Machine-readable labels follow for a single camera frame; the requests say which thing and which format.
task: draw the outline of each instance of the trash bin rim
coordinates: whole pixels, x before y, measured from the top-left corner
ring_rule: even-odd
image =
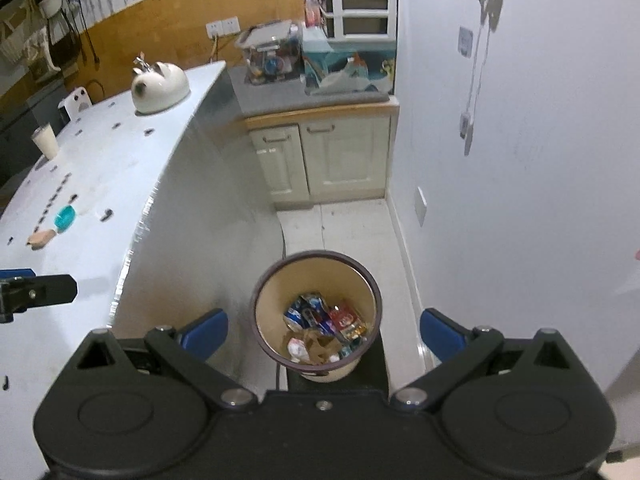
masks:
[[[327,363],[324,365],[303,365],[299,363],[294,363],[289,359],[281,356],[278,352],[271,349],[268,343],[262,337],[260,333],[260,329],[258,328],[258,323],[256,320],[256,309],[258,305],[258,298],[264,288],[264,285],[269,281],[269,279],[280,269],[283,267],[292,264],[293,262],[297,262],[299,260],[306,260],[309,258],[327,258],[330,260],[337,260],[340,263],[346,264],[354,269],[360,276],[367,282],[371,293],[373,295],[374,301],[376,303],[376,318],[374,320],[374,325],[369,333],[367,340],[364,345],[360,346],[355,352],[351,353],[345,359],[341,359],[335,363]],[[295,370],[300,373],[313,374],[315,372],[330,372],[332,370],[338,370],[350,363],[353,363],[355,360],[360,359],[364,352],[366,352],[371,345],[373,345],[376,338],[380,335],[380,323],[382,322],[382,295],[380,294],[380,288],[376,283],[376,280],[373,278],[371,273],[358,261],[353,258],[347,256],[346,254],[336,253],[335,251],[327,251],[327,250],[311,250],[311,251],[302,251],[300,253],[295,253],[282,260],[277,261],[267,270],[265,270],[256,283],[254,287],[254,291],[251,294],[251,308],[253,311],[252,317],[252,330],[256,339],[258,340],[258,344],[266,352],[266,354],[279,362],[283,366]]]

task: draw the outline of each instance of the cup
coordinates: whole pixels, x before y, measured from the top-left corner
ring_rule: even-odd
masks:
[[[40,148],[40,151],[49,160],[52,160],[58,154],[58,140],[50,124],[38,128],[31,136],[31,140],[36,143],[36,146]]]

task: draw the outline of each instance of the cabinet handle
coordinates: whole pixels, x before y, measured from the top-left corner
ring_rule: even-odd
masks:
[[[308,126],[306,127],[307,133],[310,133],[310,134],[330,134],[334,130],[335,130],[335,124],[332,124],[330,128],[324,128],[322,130],[312,130]]]
[[[262,138],[262,141],[265,144],[270,144],[271,142],[285,142],[286,140],[291,140],[291,136],[288,135],[286,137],[281,137],[280,139],[267,139],[267,137]]]

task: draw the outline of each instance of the trash can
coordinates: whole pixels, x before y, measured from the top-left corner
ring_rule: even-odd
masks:
[[[367,325],[366,341],[338,362],[305,365],[291,361],[284,341],[289,329],[283,314],[307,292],[318,292],[328,304],[348,300]],[[254,333],[261,348],[311,381],[330,383],[347,376],[380,334],[382,297],[378,284],[363,265],[340,253],[305,251],[277,262],[258,281],[251,304]]]

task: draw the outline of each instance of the electrical outlet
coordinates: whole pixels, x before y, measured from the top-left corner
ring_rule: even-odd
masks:
[[[415,188],[415,214],[418,217],[420,227],[424,225],[424,218],[427,216],[427,199],[424,197],[424,193],[420,186]]]
[[[224,35],[225,33],[223,32],[222,22],[207,23],[207,36],[210,40],[213,40],[216,36],[220,38]]]
[[[225,36],[240,32],[240,22],[238,21],[238,17],[234,16],[232,18],[222,20],[222,30]]]

